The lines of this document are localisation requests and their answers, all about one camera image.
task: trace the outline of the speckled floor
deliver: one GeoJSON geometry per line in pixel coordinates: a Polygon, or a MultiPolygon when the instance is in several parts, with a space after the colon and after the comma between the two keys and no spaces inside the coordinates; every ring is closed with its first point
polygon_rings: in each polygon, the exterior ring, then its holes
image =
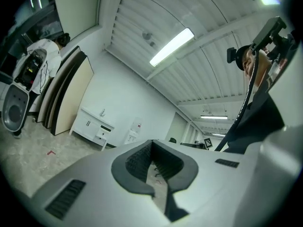
{"type": "MultiPolygon", "coordinates": [[[[50,178],[89,154],[99,152],[101,146],[73,133],[54,136],[41,123],[28,117],[21,139],[15,139],[0,123],[0,166],[12,187],[31,197],[50,178]]],[[[151,165],[147,184],[155,189],[155,204],[164,212],[167,184],[151,165]]]]}

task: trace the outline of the ceiling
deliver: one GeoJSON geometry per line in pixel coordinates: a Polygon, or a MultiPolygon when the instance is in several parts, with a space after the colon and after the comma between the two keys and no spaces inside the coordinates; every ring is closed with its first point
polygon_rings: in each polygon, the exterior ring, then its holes
{"type": "Polygon", "coordinates": [[[248,86],[235,63],[226,62],[226,50],[250,44],[276,8],[260,0],[108,0],[107,6],[107,51],[157,88],[205,134],[226,133],[248,86]],[[186,27],[195,38],[156,67],[150,65],[186,27]],[[150,33],[150,40],[143,33],[150,33]],[[200,115],[227,115],[229,120],[202,120],[200,115]]]}

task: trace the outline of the white shirt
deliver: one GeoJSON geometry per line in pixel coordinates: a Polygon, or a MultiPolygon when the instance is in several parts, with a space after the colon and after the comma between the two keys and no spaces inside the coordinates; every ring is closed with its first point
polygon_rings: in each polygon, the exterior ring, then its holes
{"type": "Polygon", "coordinates": [[[13,78],[15,79],[21,70],[22,66],[30,54],[36,49],[43,49],[46,51],[46,58],[40,67],[33,85],[29,91],[33,91],[36,94],[41,94],[43,88],[45,87],[49,77],[55,77],[57,71],[61,64],[60,50],[57,44],[48,39],[39,40],[27,48],[27,55],[22,55],[21,59],[18,61],[16,68],[13,72],[13,78]]]}

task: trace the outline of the white drawer unit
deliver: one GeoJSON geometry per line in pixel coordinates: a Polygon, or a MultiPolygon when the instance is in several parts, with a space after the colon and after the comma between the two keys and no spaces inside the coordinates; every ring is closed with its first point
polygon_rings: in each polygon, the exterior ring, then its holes
{"type": "Polygon", "coordinates": [[[77,114],[71,127],[70,135],[75,131],[88,140],[101,145],[102,150],[104,150],[104,146],[113,129],[114,126],[110,122],[105,121],[102,117],[83,107],[77,114]]]}

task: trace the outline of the sink faucet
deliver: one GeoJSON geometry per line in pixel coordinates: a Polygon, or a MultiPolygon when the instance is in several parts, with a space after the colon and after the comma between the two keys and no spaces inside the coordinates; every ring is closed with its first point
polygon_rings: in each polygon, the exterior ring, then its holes
{"type": "Polygon", "coordinates": [[[105,112],[105,108],[102,110],[102,112],[99,114],[99,116],[100,116],[100,117],[105,116],[105,113],[104,113],[104,112],[105,112]]]}

